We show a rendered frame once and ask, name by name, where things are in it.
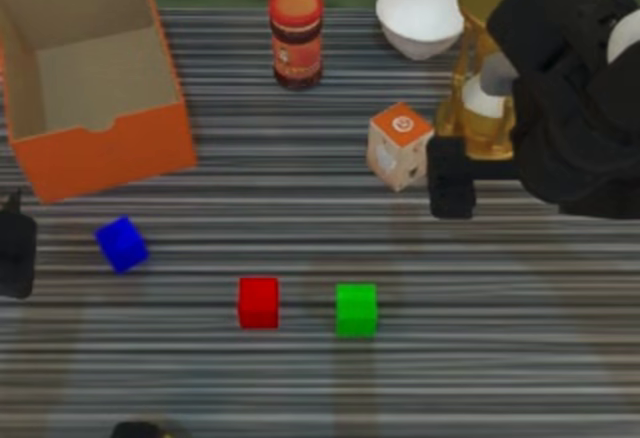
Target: open box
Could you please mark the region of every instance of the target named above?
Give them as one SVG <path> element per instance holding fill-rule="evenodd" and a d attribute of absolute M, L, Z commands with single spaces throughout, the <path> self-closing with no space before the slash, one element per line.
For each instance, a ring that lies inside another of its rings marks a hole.
<path fill-rule="evenodd" d="M 0 0 L 9 142 L 43 203 L 196 165 L 154 0 Z"/>

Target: wooden table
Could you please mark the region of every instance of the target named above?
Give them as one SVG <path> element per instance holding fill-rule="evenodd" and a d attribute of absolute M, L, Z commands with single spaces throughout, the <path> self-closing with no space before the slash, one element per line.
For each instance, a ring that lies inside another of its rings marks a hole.
<path fill-rule="evenodd" d="M 0 301 L 0 437 L 104 438 L 170 420 L 192 438 L 636 436 L 640 226 L 557 216 L 517 182 L 472 222 L 366 168 L 371 116 L 432 116 L 455 52 L 407 63 L 369 11 L 330 10 L 326 77 L 271 78 L 257 11 L 165 11 L 191 102 L 195 171 L 25 210 L 26 303 Z M 25 184 L 1 130 L 0 183 Z M 114 276 L 93 231 L 129 214 L 153 259 Z M 282 328 L 236 326 L 237 278 L 282 283 Z M 333 336 L 338 282 L 379 286 L 373 342 Z"/>

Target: spice bottle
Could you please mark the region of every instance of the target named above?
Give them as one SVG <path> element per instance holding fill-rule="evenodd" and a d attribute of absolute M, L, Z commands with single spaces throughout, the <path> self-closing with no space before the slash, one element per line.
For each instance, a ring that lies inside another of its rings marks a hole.
<path fill-rule="evenodd" d="M 285 88 L 309 88 L 322 77 L 322 0 L 269 0 L 273 70 Z"/>

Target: gold goblet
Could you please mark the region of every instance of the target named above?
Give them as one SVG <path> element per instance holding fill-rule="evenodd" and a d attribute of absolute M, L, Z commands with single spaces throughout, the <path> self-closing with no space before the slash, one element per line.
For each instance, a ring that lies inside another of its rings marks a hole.
<path fill-rule="evenodd" d="M 502 0 L 458 0 L 464 17 L 464 31 L 458 62 L 453 72 L 451 95 L 436 114 L 436 133 L 464 136 L 467 154 L 476 160 L 510 160 L 513 147 L 510 131 L 515 124 L 513 99 L 504 98 L 502 116 L 486 116 L 472 111 L 463 100 L 470 74 L 477 76 L 487 56 L 499 51 L 486 30 L 487 20 Z"/>

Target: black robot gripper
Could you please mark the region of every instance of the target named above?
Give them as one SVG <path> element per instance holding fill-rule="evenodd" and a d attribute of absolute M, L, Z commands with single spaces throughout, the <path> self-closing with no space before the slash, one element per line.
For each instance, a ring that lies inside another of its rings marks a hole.
<path fill-rule="evenodd" d="M 143 421 L 118 423 L 111 433 L 111 438 L 162 438 L 164 432 L 159 426 Z"/>
<path fill-rule="evenodd" d="M 33 291 L 37 225 L 20 202 L 18 190 L 0 210 L 0 295 L 24 300 Z"/>
<path fill-rule="evenodd" d="M 438 219 L 473 218 L 476 192 L 464 138 L 434 136 L 427 145 L 431 214 Z"/>

